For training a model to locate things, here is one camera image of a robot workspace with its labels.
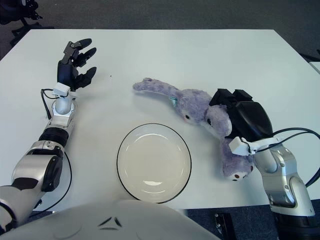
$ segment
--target gray carpet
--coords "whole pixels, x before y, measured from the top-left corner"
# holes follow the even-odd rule
[[[319,0],[38,0],[43,26],[57,29],[274,29],[296,51],[316,56]],[[11,30],[0,25],[0,59]]]

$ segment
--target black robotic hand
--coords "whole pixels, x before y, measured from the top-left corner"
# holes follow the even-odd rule
[[[272,124],[266,111],[244,90],[236,89],[231,94],[227,89],[219,88],[209,105],[226,105],[232,123],[232,132],[227,139],[241,137],[255,142],[272,137]]]
[[[80,74],[77,67],[82,67],[87,63],[97,51],[91,48],[85,53],[79,53],[79,50],[84,49],[92,43],[90,38],[83,39],[77,42],[68,42],[63,53],[64,57],[58,62],[57,81],[58,83],[67,85],[71,91],[76,91],[78,88],[84,88],[91,83],[97,68],[90,68],[85,74]]]

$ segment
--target office chair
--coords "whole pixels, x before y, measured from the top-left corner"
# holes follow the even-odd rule
[[[53,26],[41,26],[38,22],[28,24],[25,18],[32,20],[42,19],[36,13],[38,4],[35,0],[0,0],[0,24],[6,25],[21,20],[23,27],[13,30],[14,39],[11,46],[16,45],[31,29],[54,29]]]

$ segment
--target purple stuffed animal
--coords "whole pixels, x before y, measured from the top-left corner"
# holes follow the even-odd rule
[[[218,137],[220,139],[222,172],[226,178],[239,181],[253,171],[252,156],[232,154],[229,148],[231,139],[225,138],[232,131],[226,106],[210,106],[212,97],[207,92],[196,89],[179,90],[168,83],[151,78],[145,78],[142,82],[135,83],[133,89],[168,96],[178,114],[186,122],[202,125]]]

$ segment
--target floor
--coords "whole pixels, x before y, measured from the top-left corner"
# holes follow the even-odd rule
[[[316,49],[320,48],[319,0],[38,0],[38,3],[37,12],[43,16],[38,22],[57,29],[274,29],[299,53],[317,57]],[[0,59],[11,49],[11,30],[21,25],[20,22],[0,25]],[[320,200],[313,201],[313,205],[320,215]],[[188,216],[218,234],[213,217],[217,212],[231,213],[239,240],[277,239],[269,206],[190,209]]]

